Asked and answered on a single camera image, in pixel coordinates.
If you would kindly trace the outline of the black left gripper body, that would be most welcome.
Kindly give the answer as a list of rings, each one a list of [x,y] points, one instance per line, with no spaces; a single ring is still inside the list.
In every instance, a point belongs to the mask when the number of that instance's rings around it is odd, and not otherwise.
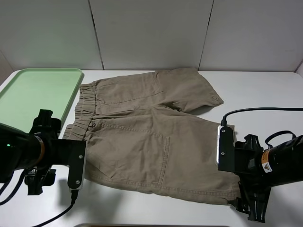
[[[61,120],[52,118],[51,110],[39,111],[33,121],[30,134],[40,142],[40,157],[25,176],[28,195],[40,195],[44,186],[54,184],[56,170],[53,165],[68,166],[70,141],[59,139]]]

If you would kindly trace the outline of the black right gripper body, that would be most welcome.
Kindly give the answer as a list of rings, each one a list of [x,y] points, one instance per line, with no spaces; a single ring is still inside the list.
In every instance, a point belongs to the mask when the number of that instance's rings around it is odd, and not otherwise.
[[[248,215],[248,220],[264,222],[271,187],[266,185],[260,158],[263,148],[258,136],[249,134],[245,141],[235,143],[235,170],[240,178],[241,196],[234,200],[237,211]]]

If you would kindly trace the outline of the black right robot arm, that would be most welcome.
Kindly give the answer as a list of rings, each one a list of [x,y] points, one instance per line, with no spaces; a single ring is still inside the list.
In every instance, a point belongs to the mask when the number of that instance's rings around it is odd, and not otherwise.
[[[269,136],[260,146],[258,137],[247,135],[244,142],[235,143],[235,170],[239,176],[241,198],[236,199],[236,209],[246,213],[248,220],[264,223],[272,187],[303,180],[303,137],[292,139],[273,147],[269,142],[288,131]]]

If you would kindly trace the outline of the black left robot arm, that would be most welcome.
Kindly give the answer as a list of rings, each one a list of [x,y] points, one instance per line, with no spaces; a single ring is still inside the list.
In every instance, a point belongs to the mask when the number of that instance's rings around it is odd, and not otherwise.
[[[55,181],[53,165],[69,168],[67,184],[79,190],[84,179],[86,143],[83,140],[59,139],[62,122],[52,118],[51,110],[41,109],[30,132],[0,126],[0,182],[7,183],[17,170],[24,169],[21,182],[29,195],[40,195],[44,186]]]

